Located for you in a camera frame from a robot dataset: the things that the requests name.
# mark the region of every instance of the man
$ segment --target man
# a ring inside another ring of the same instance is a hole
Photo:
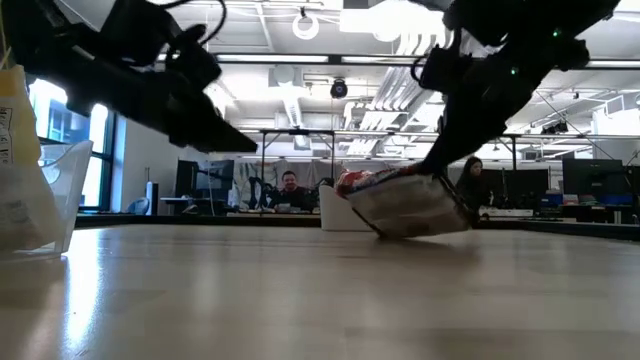
[[[282,174],[282,183],[284,184],[283,189],[280,191],[278,199],[274,199],[272,202],[273,206],[289,204],[291,207],[302,210],[313,210],[307,196],[309,191],[298,186],[298,179],[293,171],[285,171]]]

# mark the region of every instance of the chip bag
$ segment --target chip bag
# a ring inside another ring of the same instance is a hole
[[[353,181],[339,181],[336,191],[382,237],[432,236],[471,228],[471,211],[444,175],[424,175],[412,165],[343,177]]]

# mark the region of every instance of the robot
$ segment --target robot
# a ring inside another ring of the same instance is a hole
[[[115,0],[100,31],[71,24],[54,0],[3,0],[2,14],[16,62],[64,87],[71,110],[88,114],[99,102],[178,146],[255,152],[256,144],[225,122],[203,94],[221,74],[202,48],[224,24],[226,7],[219,1],[223,18],[209,34],[204,25],[181,29],[167,12],[189,0]],[[444,95],[446,106],[440,136],[409,173],[442,177],[447,165],[499,137],[551,70],[584,67],[589,52],[576,36],[610,17],[620,0],[410,1],[443,11],[444,25],[454,33],[451,47],[425,55],[420,74],[421,59],[412,69],[421,87]],[[464,33],[496,51],[482,59],[461,54]],[[158,70],[154,64],[165,48],[166,66]],[[460,204],[446,179],[437,193]]]

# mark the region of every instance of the security camera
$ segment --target security camera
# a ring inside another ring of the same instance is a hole
[[[347,88],[347,84],[344,82],[344,79],[335,79],[333,80],[333,86],[331,86],[331,97],[334,99],[342,99],[347,96],[347,92],[349,89]]]

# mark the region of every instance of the dark shirt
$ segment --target dark shirt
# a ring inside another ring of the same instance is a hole
[[[302,210],[312,210],[307,194],[308,190],[301,186],[298,186],[293,191],[282,190],[279,193],[278,199],[275,199],[272,205],[289,204],[291,207],[297,207]]]
[[[491,191],[482,178],[466,178],[456,185],[467,206],[478,212],[483,205],[489,205]]]

